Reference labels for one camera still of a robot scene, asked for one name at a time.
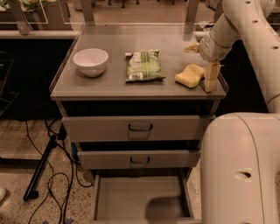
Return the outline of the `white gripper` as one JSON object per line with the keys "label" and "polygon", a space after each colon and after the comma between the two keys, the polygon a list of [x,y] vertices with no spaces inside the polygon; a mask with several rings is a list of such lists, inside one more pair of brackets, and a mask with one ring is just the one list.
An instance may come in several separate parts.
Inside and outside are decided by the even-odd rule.
{"label": "white gripper", "polygon": [[187,52],[199,53],[203,60],[210,62],[204,67],[204,85],[207,92],[214,89],[221,70],[219,61],[224,60],[231,51],[233,42],[233,38],[229,35],[213,35],[209,32],[199,43],[185,48]]}

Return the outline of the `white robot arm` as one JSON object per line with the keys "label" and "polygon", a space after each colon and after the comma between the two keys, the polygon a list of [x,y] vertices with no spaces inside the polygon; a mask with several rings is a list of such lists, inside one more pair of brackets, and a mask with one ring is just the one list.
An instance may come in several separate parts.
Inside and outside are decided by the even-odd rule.
{"label": "white robot arm", "polygon": [[223,60],[241,40],[267,113],[215,118],[201,145],[202,224],[279,224],[280,38],[267,21],[276,0],[223,0],[223,13],[194,46],[203,60]]}

